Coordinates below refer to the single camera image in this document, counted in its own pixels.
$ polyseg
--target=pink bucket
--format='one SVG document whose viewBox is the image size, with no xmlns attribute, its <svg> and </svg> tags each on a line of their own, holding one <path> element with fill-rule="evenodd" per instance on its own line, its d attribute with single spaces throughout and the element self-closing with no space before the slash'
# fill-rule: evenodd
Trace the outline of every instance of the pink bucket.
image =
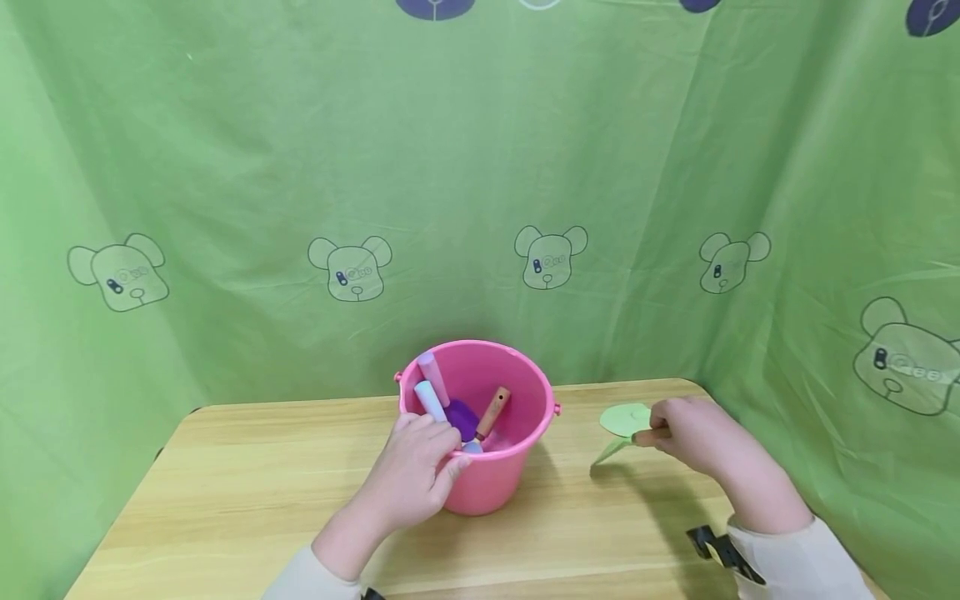
<svg viewBox="0 0 960 600">
<path fill-rule="evenodd" d="M 451 513 L 479 516 L 499 509 L 516 492 L 530 448 L 546 431 L 554 415 L 561 412 L 553 399 L 546 376 L 520 352 L 493 342 L 461 340 L 431 349 L 444 376 L 451 398 L 463 401 L 481 417 L 503 386 L 511 397 L 490 436 L 483 442 L 483 454 L 471 454 L 473 463 L 461 474 L 444 508 Z M 414 386 L 424 379 L 415 359 L 403 373 L 400 384 L 400 413 L 424 413 Z M 459 450 L 450 458 L 459 456 Z"/>
</svg>

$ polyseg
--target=green backdrop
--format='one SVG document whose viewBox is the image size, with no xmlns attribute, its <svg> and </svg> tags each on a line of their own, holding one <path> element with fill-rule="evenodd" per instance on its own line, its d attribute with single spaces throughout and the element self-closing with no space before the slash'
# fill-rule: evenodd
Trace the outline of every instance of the green backdrop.
<svg viewBox="0 0 960 600">
<path fill-rule="evenodd" d="M 701 382 L 895 600 L 954 596 L 958 17 L 0 0 L 0 595 L 62 598 L 190 410 L 483 337 Z"/>
</svg>

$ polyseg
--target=bucket rim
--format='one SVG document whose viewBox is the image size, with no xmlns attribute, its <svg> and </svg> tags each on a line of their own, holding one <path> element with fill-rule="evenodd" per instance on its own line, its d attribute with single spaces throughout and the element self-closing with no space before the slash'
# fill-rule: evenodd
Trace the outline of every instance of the bucket rim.
<svg viewBox="0 0 960 600">
<path fill-rule="evenodd" d="M 492 452 L 484 452 L 483 454 L 469 454 L 463 450 L 454 450 L 450 452 L 450 457 L 454 458 L 460 455 L 466 455 L 470 457 L 472 463 L 486 463 L 489 461 L 495 461 L 497 459 L 516 456 L 521 452 L 528 451 L 541 437 L 543 437 L 543 434 L 546 432 L 547 427 L 550 426 L 553 418 L 560 414 L 560 411 L 558 410 L 559 404 L 557 404 L 556 399 L 553 397 L 553 386 L 550 385 L 550 380 L 546 378 L 546 375 L 543 373 L 543 370 L 537 366 L 537 363 L 530 360 L 530 357 L 523 352 L 505 344 L 498 344 L 497 342 L 491 342 L 488 340 L 454 340 L 452 342 L 444 342 L 443 344 L 438 344 L 432 348 L 424 350 L 417 355 L 417 358 L 427 352 L 436 352 L 445 348 L 456 348 L 458 346 L 487 346 L 490 348 L 498 348 L 507 351 L 515 358 L 519 358 L 533 370 L 534 374 L 537 376 L 537 379 L 540 381 L 540 384 L 543 386 L 543 389 L 546 391 L 546 406 L 544 407 L 543 417 L 540 419 L 540 424 L 537 425 L 536 429 L 530 432 L 530 435 L 528 435 L 519 443 L 514 444 L 509 448 L 494 450 Z M 408 412 L 403 406 L 403 382 L 407 381 L 411 376 L 413 376 L 414 372 L 420 369 L 420 366 L 417 364 L 417 358 L 414 358 L 412 361 L 410 361 L 410 364 L 407 365 L 406 369 L 404 369 L 396 379 L 396 383 L 399 386 L 399 393 L 397 394 L 396 403 L 401 415 Z"/>
</svg>

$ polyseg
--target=cartoon bear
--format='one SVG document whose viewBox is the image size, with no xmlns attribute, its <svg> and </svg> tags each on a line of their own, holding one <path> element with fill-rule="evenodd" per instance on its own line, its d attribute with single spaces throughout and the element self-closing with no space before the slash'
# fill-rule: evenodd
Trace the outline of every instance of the cartoon bear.
<svg viewBox="0 0 960 600">
<path fill-rule="evenodd" d="M 546 11 L 560 4 L 560 0 L 520 0 L 520 4 L 531 11 Z"/>
<path fill-rule="evenodd" d="M 711 294 L 725 294 L 743 283 L 747 263 L 770 255 L 770 238 L 758 231 L 746 242 L 731 242 L 726 233 L 714 233 L 700 247 L 700 257 L 710 263 L 700 287 Z"/>
<path fill-rule="evenodd" d="M 587 230 L 574 226 L 563 235 L 543 235 L 532 225 L 520 230 L 514 250 L 527 259 L 523 282 L 535 290 L 553 290 L 570 280 L 570 258 L 587 249 Z"/>
<path fill-rule="evenodd" d="M 329 271 L 326 287 L 330 296 L 344 302 L 362 302 L 383 294 L 379 269 L 390 264 L 394 253 L 387 240 L 376 235 L 361 246 L 342 248 L 318 237 L 310 242 L 307 257 L 314 267 Z"/>
<path fill-rule="evenodd" d="M 475 0 L 396 0 L 396 5 L 412 17 L 424 21 L 446 21 L 466 14 Z"/>
<path fill-rule="evenodd" d="M 164 262 L 160 246 L 140 233 L 98 252 L 75 246 L 67 253 L 70 275 L 82 285 L 100 284 L 107 306 L 119 313 L 170 295 L 170 288 L 156 272 Z"/>
<path fill-rule="evenodd" d="M 680 5 L 689 12 L 707 12 L 718 4 L 720 0 L 680 0 Z"/>
<path fill-rule="evenodd" d="M 913 0 L 906 10 L 906 31 L 914 37 L 936 36 L 958 20 L 956 0 Z"/>
<path fill-rule="evenodd" d="M 911 413 L 933 417 L 945 412 L 960 377 L 960 342 L 909 324 L 892 298 L 867 304 L 860 322 L 872 338 L 853 359 L 856 376 Z"/>
</svg>

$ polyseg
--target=finger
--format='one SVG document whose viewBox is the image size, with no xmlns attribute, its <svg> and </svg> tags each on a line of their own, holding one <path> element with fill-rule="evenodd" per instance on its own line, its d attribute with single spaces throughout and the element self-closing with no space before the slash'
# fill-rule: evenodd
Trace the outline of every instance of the finger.
<svg viewBox="0 0 960 600">
<path fill-rule="evenodd" d="M 444 456 L 459 450 L 460 444 L 460 431 L 455 427 L 449 427 L 427 442 L 427 456 L 434 465 L 437 465 Z"/>
<path fill-rule="evenodd" d="M 643 431 L 637 431 L 631 437 L 631 441 L 634 443 L 634 445 L 641 448 L 649 448 L 656 446 L 658 440 L 664 440 L 670 437 L 672 437 L 670 430 L 667 427 L 661 427 L 659 429 L 645 429 Z"/>
<path fill-rule="evenodd" d="M 417 415 L 417 418 L 407 425 L 406 428 L 410 431 L 420 431 L 432 425 L 433 422 L 433 417 L 429 415 Z"/>
<path fill-rule="evenodd" d="M 661 429 L 669 424 L 671 401 L 673 398 L 661 400 L 650 408 L 650 428 Z"/>
<path fill-rule="evenodd" d="M 453 490 L 453 484 L 457 482 L 457 479 L 464 472 L 464 469 L 469 467 L 469 465 L 470 457 L 465 454 L 451 460 L 437 473 L 437 478 L 433 482 L 433 488 L 430 490 L 430 499 L 438 511 L 446 502 L 447 497 L 450 496 L 450 491 Z"/>
<path fill-rule="evenodd" d="M 425 428 L 423 430 L 423 434 L 427 437 L 428 440 L 432 440 L 433 438 L 436 438 L 437 436 L 442 435 L 445 431 L 449 429 L 454 429 L 454 431 L 459 432 L 459 429 L 455 429 L 453 425 L 451 425 L 450 423 L 446 421 L 442 421 L 439 423 L 433 423 L 429 427 Z"/>
<path fill-rule="evenodd" d="M 654 443 L 654 448 L 664 454 L 677 458 L 677 441 L 673 438 L 662 438 Z"/>
<path fill-rule="evenodd" d="M 403 413 L 400 415 L 394 423 L 394 433 L 406 429 L 407 426 L 417 420 L 419 416 L 417 413 Z"/>
</svg>

